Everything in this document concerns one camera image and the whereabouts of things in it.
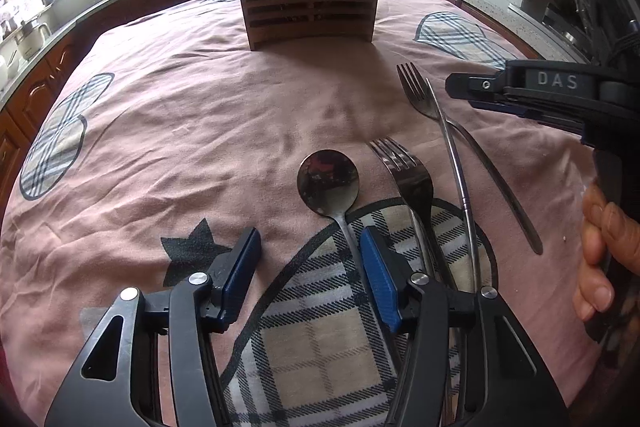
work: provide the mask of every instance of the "finger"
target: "finger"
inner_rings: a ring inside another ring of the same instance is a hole
[[[594,224],[586,219],[582,222],[582,256],[587,264],[594,266],[604,257],[607,244],[604,242],[602,232]]]
[[[609,309],[613,301],[613,286],[600,268],[581,261],[578,269],[578,288],[584,300],[599,312]]]
[[[602,212],[604,207],[607,206],[607,200],[595,183],[592,183],[585,190],[582,197],[582,213],[584,217],[596,227],[602,225]]]
[[[588,321],[596,312],[596,308],[591,306],[582,296],[580,288],[576,288],[574,292],[574,310],[575,314],[582,322]]]
[[[602,213],[602,237],[616,260],[633,273],[640,273],[640,225],[615,203]]]

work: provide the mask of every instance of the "fork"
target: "fork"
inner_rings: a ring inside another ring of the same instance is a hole
[[[400,77],[402,89],[404,89],[404,93],[409,99],[411,105],[414,106],[414,109],[425,115],[427,118],[430,118],[431,120],[439,121],[440,118],[438,117],[436,107],[434,107],[431,91],[428,88],[425,89],[425,86],[423,86],[423,82],[418,81],[418,78],[408,64],[401,64],[396,67],[398,68],[398,76]],[[462,135],[462,137],[470,145],[471,149],[473,149],[474,153],[476,153],[476,156],[478,156],[478,159],[482,162],[484,168],[487,169],[489,175],[492,177],[502,196],[511,208],[511,212],[516,218],[520,228],[524,232],[524,235],[527,238],[531,249],[538,255],[542,255],[543,246],[542,241],[540,240],[540,236],[538,235],[536,228],[533,226],[533,223],[529,219],[529,216],[527,216],[527,213],[524,211],[524,208],[518,201],[518,198],[511,190],[511,187],[500,174],[500,171],[498,171],[489,156],[487,156],[484,150],[482,150],[480,144],[474,139],[473,136],[471,136],[471,133],[469,133],[469,131],[467,131],[462,126],[462,124],[458,123],[452,118],[449,118],[448,116],[445,116],[445,120],[447,121],[447,124],[452,126]]]
[[[369,142],[369,146],[391,172],[404,203],[417,214],[418,223],[414,223],[414,228],[422,223],[428,250],[442,281],[450,288],[457,289],[447,259],[431,226],[433,182],[429,171],[416,156],[392,138],[373,140]]]

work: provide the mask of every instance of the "fork handle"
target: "fork handle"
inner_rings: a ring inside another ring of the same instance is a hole
[[[431,224],[431,205],[425,205],[423,208],[412,208],[412,210],[415,212],[416,216],[418,216],[418,220],[422,223],[427,248],[431,253],[431,258],[436,263],[436,268],[442,278],[442,282],[449,288],[457,290],[458,286],[456,285],[456,281],[453,279],[453,275],[449,269],[449,263],[447,263],[447,258],[444,257],[444,252],[438,243],[438,238],[436,237],[433,225]]]
[[[531,249],[538,255],[542,255],[542,252],[543,252],[542,240],[540,239],[540,236],[536,231],[536,227],[533,226],[533,223],[529,219],[529,216],[527,216],[527,213],[524,211],[524,208],[518,201],[518,198],[511,190],[511,187],[509,186],[509,184],[502,177],[502,175],[500,174],[500,171],[498,171],[494,163],[491,161],[491,158],[489,158],[489,156],[486,155],[482,147],[480,147],[480,144],[471,135],[471,133],[469,133],[469,131],[462,126],[462,124],[458,123],[456,120],[453,120],[452,118],[449,118],[449,117],[447,117],[447,123],[450,126],[452,126],[456,131],[458,131],[462,135],[462,137],[466,140],[466,142],[469,144],[471,149],[474,150],[474,153],[476,153],[476,156],[478,156],[478,159],[482,162],[482,165],[484,165],[484,168],[487,169],[487,171],[489,172],[489,175],[492,177],[498,189],[502,193],[502,196],[506,200],[507,204],[510,206],[511,212],[513,213],[513,216],[516,218],[520,228],[524,232],[524,235],[527,238],[527,241],[529,241],[529,245],[531,246]]]
[[[435,277],[436,272],[433,267],[434,252],[432,252],[427,245],[427,238],[424,234],[424,227],[420,222],[420,218],[412,209],[409,209],[409,214],[411,215],[411,223],[414,226],[415,240],[416,243],[418,243],[418,251],[420,252],[420,257],[422,258],[422,268],[425,270],[426,274],[429,277]]]

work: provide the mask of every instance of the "kitchen counter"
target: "kitchen counter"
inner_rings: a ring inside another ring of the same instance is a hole
[[[47,40],[44,47],[31,60],[22,60],[20,69],[16,77],[7,83],[0,90],[0,109],[11,98],[11,95],[20,86],[22,81],[27,77],[35,65],[55,46],[62,38],[65,37],[73,28],[82,21],[88,19],[96,12],[115,3],[119,0],[104,0],[95,4],[75,19],[55,31]],[[548,60],[567,60],[573,62],[572,56],[562,49],[553,39],[551,39],[547,31],[542,25],[537,24],[533,20],[527,20],[509,8],[507,0],[462,0],[465,3],[484,12],[493,18],[505,28],[519,36],[523,41],[534,48],[542,57]]]

